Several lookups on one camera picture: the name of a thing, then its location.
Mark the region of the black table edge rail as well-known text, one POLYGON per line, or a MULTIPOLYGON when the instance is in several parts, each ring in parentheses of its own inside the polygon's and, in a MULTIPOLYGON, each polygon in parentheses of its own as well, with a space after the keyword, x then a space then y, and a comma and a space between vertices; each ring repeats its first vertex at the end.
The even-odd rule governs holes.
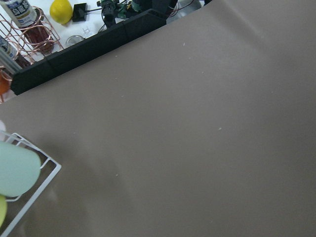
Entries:
POLYGON ((164 25, 164 14, 154 9, 146 10, 21 69, 13 75, 10 89, 20 95, 164 25))

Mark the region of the yellow lemon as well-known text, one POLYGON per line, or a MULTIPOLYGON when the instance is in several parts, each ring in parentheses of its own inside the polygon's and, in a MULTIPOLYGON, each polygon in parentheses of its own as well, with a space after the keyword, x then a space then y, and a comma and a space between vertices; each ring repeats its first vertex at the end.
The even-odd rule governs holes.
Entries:
POLYGON ((55 22, 64 25, 71 20, 73 9, 68 0, 54 0, 49 13, 55 22))

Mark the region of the sauce bottle with label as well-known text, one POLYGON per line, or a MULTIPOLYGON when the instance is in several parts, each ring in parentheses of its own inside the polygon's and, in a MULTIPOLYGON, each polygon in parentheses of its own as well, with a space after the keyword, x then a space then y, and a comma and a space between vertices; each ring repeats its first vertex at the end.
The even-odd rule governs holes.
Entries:
POLYGON ((50 41, 49 31, 41 22, 40 12, 27 0, 2 0, 0 5, 33 49, 39 50, 44 55, 52 52, 54 46, 50 41))

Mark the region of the mint green cup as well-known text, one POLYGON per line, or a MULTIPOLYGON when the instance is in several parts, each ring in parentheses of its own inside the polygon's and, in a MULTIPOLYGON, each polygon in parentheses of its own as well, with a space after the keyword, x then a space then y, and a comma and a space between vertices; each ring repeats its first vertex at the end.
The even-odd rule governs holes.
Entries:
POLYGON ((0 143, 0 193, 17 197, 27 192, 40 175, 37 153, 7 142, 0 143))

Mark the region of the yellow cup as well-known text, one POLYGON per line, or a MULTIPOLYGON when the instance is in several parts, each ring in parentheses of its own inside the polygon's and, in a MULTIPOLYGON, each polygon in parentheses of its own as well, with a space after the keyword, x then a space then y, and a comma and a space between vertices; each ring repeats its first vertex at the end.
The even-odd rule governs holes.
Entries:
POLYGON ((0 196, 0 226, 3 224, 7 213, 7 202, 5 196, 0 196))

